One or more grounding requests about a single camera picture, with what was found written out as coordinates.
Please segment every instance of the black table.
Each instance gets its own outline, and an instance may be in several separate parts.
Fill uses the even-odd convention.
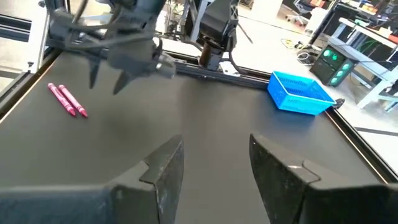
[[[176,134],[185,142],[177,223],[268,223],[249,160],[259,133],[338,174],[378,183],[324,114],[279,111],[266,91],[177,75],[134,81],[113,96],[118,71],[61,54],[0,122],[0,187],[98,184]],[[47,89],[64,84],[88,119],[69,116]]]

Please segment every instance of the robot workstation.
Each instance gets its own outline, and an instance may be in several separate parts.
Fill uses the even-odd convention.
[[[398,223],[397,177],[335,107],[278,110],[271,74],[233,62],[239,1],[213,1],[199,26],[187,2],[172,32],[198,28],[199,57],[163,49],[166,0],[102,0],[100,25],[81,18],[87,0],[8,18],[1,37],[31,60],[0,95],[0,223]]]

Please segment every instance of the floor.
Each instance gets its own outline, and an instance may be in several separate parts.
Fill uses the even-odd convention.
[[[26,19],[34,18],[32,8],[36,7],[35,1],[26,1],[27,4],[21,4],[20,1],[1,1],[0,13],[10,16],[23,17]],[[71,0],[72,11],[77,9],[80,1]],[[241,9],[245,15],[247,9]],[[84,15],[101,14],[109,11],[104,4],[98,4],[95,1],[89,1],[88,9]],[[239,23],[253,40],[251,44],[244,34],[238,30],[238,44],[234,49],[233,55],[235,62],[243,67],[272,72],[279,70],[293,73],[310,78],[316,78],[308,71],[308,67],[298,63],[296,52],[284,47],[281,39],[290,39],[294,42],[301,40],[306,42],[309,36],[303,35],[303,28],[287,22],[284,16],[292,12],[286,8],[281,8],[277,20],[273,24],[265,24],[247,17],[240,17]],[[164,23],[162,15],[159,17],[158,30],[163,30]],[[0,67],[2,70],[22,69],[24,66],[25,43],[13,40],[0,39],[2,51],[0,52]],[[199,51],[191,45],[186,45],[170,40],[164,40],[166,50],[178,51],[184,54],[198,55]],[[12,79],[0,77],[0,91]],[[366,94],[366,89],[359,86],[358,81],[350,77],[346,78],[338,88],[328,88],[327,91],[334,98],[345,98],[346,103],[340,109],[340,113],[354,126],[362,130],[361,135],[369,142],[380,155],[398,171],[398,153],[392,150],[392,146],[398,144],[398,109],[385,113],[382,108],[386,102],[375,101],[360,110],[356,103]]]

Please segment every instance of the metal pole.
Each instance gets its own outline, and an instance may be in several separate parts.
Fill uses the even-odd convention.
[[[32,21],[28,40],[29,54],[27,54],[26,64],[23,69],[24,72],[30,73],[36,73],[42,66],[44,48],[50,24],[50,16],[46,7],[41,7],[37,4],[35,12],[36,17]]]
[[[200,31],[200,21],[205,14],[207,4],[212,3],[214,0],[201,0],[199,3],[198,14],[193,22],[193,29],[191,33],[191,41],[196,42]]]
[[[188,10],[189,10],[189,0],[185,0],[184,10],[182,13],[182,17],[180,19],[180,25],[183,25],[183,23],[185,23],[185,20],[187,20]]]
[[[315,41],[318,39],[318,37],[325,31],[326,27],[328,27],[331,19],[333,18],[334,14],[335,14],[335,8],[336,8],[337,4],[339,4],[339,3],[340,3],[340,0],[336,0],[336,1],[332,2],[330,9],[329,9],[328,13],[326,14],[325,18],[323,18],[319,27],[313,32],[312,38],[311,38],[310,42],[308,43],[309,45],[313,45],[315,43]]]

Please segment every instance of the aluminum frame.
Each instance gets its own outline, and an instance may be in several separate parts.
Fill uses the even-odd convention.
[[[37,17],[32,21],[30,35],[28,39],[28,49],[30,54],[27,54],[27,62],[22,69],[23,72],[36,73],[42,66],[44,58],[44,48],[47,41],[47,34],[49,32],[50,15],[46,7],[39,6],[39,0],[36,4],[35,12]]]
[[[64,4],[65,7],[70,10],[69,0],[54,0],[54,4]],[[32,26],[30,21],[6,16],[0,17],[0,22],[2,21],[6,21],[6,25],[3,24],[0,26],[0,37],[10,37],[10,39],[24,42],[29,40],[30,27]],[[60,41],[53,40],[51,37],[48,37],[47,45],[60,49],[63,47],[63,44]],[[0,118],[8,113],[18,100],[29,90],[35,81],[57,59],[61,51],[47,49],[45,52],[49,53],[48,57],[44,55],[44,64],[38,68],[35,75],[30,72],[20,74],[11,83],[11,85],[0,93]],[[196,57],[175,52],[167,53],[175,59],[178,73],[195,78],[227,82],[234,85],[248,86],[264,90],[271,76],[269,73],[259,72],[248,68],[242,68],[247,75],[241,75],[240,77],[225,75],[220,72],[212,72],[201,68],[198,65]],[[107,50],[103,50],[101,52],[101,57],[106,58],[106,56]],[[335,124],[339,132],[347,139],[348,144],[351,144],[358,151],[359,155],[369,164],[370,168],[373,169],[374,173],[381,181],[388,183],[398,182],[398,176],[395,172],[392,171],[377,152],[359,135],[354,127],[352,127],[336,109],[329,108],[326,111],[326,115],[330,118],[331,122]]]
[[[196,42],[199,36],[199,28],[200,21],[205,14],[207,5],[212,3],[214,0],[201,0],[199,3],[199,7],[197,8],[193,0],[186,0],[184,5],[184,10],[182,14],[181,21],[185,21],[188,13],[190,12],[190,16],[192,17],[193,28],[190,34],[189,40],[192,42]]]

